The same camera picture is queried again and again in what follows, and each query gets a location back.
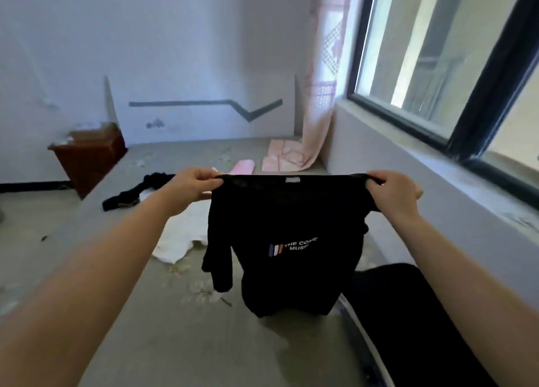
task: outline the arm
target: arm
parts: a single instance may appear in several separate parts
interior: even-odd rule
[[[418,213],[417,186],[392,171],[369,172],[374,201],[402,238],[447,314],[495,382],[539,380],[539,315]]]
[[[220,186],[187,169],[95,243],[73,254],[0,328],[5,386],[75,386],[118,317],[169,217]]]

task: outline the black window frame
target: black window frame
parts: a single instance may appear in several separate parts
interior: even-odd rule
[[[374,5],[363,1],[347,98],[539,210],[535,186],[481,160],[539,61],[539,0],[516,1],[449,139],[356,93]]]

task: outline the black pants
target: black pants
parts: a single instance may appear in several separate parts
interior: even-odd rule
[[[496,385],[415,266],[356,272],[343,294],[395,386]]]

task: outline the window pane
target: window pane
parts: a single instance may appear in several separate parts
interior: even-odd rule
[[[449,138],[516,0],[374,0],[356,92]]]
[[[482,159],[539,187],[539,69],[536,67]]]

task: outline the patterned curtain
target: patterned curtain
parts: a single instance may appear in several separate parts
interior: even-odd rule
[[[272,140],[262,171],[294,172],[309,168],[326,139],[333,114],[337,73],[341,62],[350,0],[318,0],[312,11],[315,21],[313,61],[306,79],[306,112],[303,138]]]

